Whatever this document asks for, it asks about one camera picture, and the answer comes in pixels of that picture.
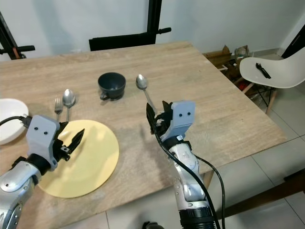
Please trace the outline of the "round yellow plate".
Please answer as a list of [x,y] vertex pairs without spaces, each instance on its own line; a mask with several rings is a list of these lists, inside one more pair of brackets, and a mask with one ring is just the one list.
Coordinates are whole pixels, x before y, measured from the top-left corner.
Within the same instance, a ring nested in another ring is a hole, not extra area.
[[81,143],[68,161],[46,172],[38,183],[46,194],[61,198],[85,196],[98,189],[113,173],[119,159],[119,143],[113,131],[93,120],[70,121],[59,135],[67,146],[83,130]]

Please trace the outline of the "silver metal fork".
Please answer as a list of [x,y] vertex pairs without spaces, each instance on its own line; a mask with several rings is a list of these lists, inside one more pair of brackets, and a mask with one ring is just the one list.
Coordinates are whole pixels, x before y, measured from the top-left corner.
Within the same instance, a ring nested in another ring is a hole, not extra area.
[[54,112],[55,112],[55,120],[57,120],[57,122],[59,122],[61,113],[63,112],[63,102],[62,102],[61,98],[55,98]]

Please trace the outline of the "silver metal spoon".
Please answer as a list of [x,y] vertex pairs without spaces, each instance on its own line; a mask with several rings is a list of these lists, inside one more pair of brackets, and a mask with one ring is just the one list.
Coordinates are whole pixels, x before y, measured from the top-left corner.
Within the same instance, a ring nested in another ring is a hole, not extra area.
[[148,92],[146,91],[147,87],[148,87],[148,81],[146,80],[146,78],[139,74],[139,76],[136,79],[136,86],[138,87],[138,89],[142,90],[147,98],[148,104],[151,106],[153,113],[156,114],[157,113],[157,109],[155,108],[155,105],[153,103],[153,101],[150,98],[150,95],[148,94]]
[[67,107],[67,122],[70,120],[70,109],[76,102],[75,93],[71,89],[66,89],[62,96],[63,104]]

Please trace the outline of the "dark grey cup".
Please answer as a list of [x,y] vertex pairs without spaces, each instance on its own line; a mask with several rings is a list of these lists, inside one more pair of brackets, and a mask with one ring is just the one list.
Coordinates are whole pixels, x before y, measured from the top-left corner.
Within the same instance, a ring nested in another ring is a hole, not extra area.
[[98,86],[101,90],[101,100],[119,100],[124,96],[126,78],[120,73],[104,73],[98,78]]

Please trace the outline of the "white bowl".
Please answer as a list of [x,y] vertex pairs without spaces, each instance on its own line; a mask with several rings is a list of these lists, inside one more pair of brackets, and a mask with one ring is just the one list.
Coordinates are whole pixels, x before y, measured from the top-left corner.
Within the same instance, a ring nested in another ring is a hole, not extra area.
[[[0,120],[11,116],[25,116],[29,114],[28,107],[20,100],[13,98],[0,99]],[[25,127],[20,120],[11,120],[0,126],[0,144],[6,144],[16,139]]]

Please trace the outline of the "tapered wooden table leg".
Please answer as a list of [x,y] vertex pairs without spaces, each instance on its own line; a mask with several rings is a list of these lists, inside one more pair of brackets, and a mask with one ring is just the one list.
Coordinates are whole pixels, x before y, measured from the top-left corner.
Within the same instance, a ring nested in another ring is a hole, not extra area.
[[201,181],[203,182],[203,185],[206,189],[209,188],[214,175],[215,175],[215,172],[213,170],[211,170],[209,172],[205,172],[204,174],[202,174]]

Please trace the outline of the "black metal stand with pad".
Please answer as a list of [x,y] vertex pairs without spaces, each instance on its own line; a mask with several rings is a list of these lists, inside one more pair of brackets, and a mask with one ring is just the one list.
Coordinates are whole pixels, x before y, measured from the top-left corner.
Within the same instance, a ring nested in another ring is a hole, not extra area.
[[147,31],[129,35],[92,38],[89,40],[89,48],[92,52],[100,50],[118,49],[126,47],[155,44],[158,34],[171,32],[171,28],[159,28],[161,19],[162,0],[150,0],[148,7]]

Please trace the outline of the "open cardboard box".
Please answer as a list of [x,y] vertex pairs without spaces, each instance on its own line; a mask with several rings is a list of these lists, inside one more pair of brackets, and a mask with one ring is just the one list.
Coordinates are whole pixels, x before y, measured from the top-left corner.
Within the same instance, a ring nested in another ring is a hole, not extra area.
[[227,64],[231,64],[235,69],[240,67],[242,60],[252,57],[253,53],[250,52],[250,48],[247,45],[240,46],[236,48],[233,52],[225,45],[222,50],[216,52],[207,52],[203,53],[204,57],[215,65],[218,70],[229,67],[226,67]]

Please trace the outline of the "black robot foot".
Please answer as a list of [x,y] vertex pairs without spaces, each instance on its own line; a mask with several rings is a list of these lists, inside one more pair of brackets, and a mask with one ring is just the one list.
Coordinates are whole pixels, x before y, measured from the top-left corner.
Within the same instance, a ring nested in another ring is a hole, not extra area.
[[165,229],[165,228],[159,225],[157,222],[146,221],[143,224],[142,229]]

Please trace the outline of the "black plastic utensil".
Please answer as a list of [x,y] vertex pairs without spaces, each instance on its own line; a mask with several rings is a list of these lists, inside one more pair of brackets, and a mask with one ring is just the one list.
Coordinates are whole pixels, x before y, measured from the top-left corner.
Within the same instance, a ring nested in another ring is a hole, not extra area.
[[269,75],[269,73],[266,71],[266,69],[264,67],[262,67],[261,63],[256,63],[255,68],[257,68],[257,70],[259,70],[259,72],[261,72],[261,74],[264,76],[264,78],[266,78],[266,79],[271,79],[272,78]]

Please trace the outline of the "white plastic chair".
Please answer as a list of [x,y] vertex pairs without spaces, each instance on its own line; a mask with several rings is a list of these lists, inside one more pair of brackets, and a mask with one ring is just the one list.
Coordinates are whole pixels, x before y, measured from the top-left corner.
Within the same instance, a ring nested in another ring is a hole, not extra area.
[[[264,78],[261,72],[255,68],[256,63],[261,63],[272,78]],[[255,84],[272,88],[265,112],[268,114],[275,102],[277,89],[290,89],[305,81],[305,47],[287,59],[278,61],[248,57],[241,61],[239,70],[241,77],[250,82],[250,85],[242,90],[244,94]]]

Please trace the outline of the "dark brown wooden beam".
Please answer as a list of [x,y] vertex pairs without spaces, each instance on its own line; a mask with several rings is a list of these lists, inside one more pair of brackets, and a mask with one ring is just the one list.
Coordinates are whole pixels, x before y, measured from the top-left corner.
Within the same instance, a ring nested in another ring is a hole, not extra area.
[[305,168],[284,177],[284,182],[272,189],[266,190],[229,207],[224,207],[224,216],[230,217],[239,214],[240,212],[249,211],[265,204],[272,203],[273,201],[292,196],[298,192],[305,193]]

